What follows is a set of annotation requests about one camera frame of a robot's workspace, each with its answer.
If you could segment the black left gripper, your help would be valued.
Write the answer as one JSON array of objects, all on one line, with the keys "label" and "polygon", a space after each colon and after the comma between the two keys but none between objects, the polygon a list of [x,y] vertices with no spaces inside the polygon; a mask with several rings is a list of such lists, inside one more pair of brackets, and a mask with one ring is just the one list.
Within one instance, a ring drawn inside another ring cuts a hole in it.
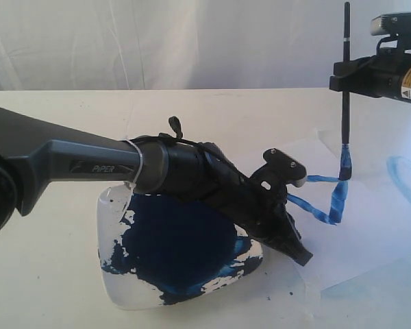
[{"label": "black left gripper", "polygon": [[198,198],[243,228],[250,237],[305,266],[312,258],[301,243],[292,215],[273,210],[262,188],[232,170],[207,169]]}]

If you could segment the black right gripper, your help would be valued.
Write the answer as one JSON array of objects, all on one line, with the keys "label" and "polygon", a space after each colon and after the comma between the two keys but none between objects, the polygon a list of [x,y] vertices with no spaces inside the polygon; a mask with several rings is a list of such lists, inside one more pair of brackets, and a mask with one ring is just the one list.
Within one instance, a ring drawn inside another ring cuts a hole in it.
[{"label": "black right gripper", "polygon": [[411,55],[358,58],[336,62],[329,89],[411,103]]}]

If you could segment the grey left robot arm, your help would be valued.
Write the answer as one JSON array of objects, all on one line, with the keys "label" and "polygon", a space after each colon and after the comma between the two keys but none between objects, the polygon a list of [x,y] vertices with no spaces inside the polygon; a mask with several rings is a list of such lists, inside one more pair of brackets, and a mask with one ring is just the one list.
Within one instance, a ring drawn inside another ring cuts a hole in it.
[{"label": "grey left robot arm", "polygon": [[0,108],[0,229],[13,212],[28,215],[51,182],[120,181],[203,202],[297,264],[312,258],[286,210],[287,185],[306,181],[302,164],[270,149],[246,176],[214,143],[185,140],[177,117],[169,124],[173,135],[116,141]]}]

